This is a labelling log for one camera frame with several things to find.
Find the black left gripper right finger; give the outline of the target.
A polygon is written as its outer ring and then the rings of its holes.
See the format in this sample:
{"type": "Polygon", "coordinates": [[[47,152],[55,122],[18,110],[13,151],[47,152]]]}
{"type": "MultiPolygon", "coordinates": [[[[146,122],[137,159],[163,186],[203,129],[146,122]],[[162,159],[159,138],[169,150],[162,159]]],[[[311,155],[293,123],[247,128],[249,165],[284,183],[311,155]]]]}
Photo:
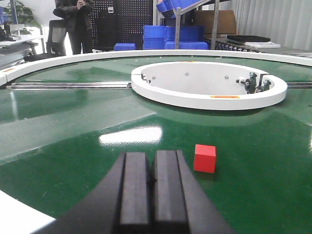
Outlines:
{"type": "Polygon", "coordinates": [[[234,234],[190,171],[181,150],[159,150],[153,161],[156,234],[234,234]]]}

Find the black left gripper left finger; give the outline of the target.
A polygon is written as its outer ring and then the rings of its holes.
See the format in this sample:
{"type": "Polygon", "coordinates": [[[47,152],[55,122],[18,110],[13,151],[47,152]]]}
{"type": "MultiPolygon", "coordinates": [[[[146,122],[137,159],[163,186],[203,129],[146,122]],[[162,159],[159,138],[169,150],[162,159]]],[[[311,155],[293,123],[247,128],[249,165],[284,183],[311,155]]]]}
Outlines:
{"type": "Polygon", "coordinates": [[[100,183],[38,234],[149,234],[150,175],[143,152],[123,152],[100,183]]]}

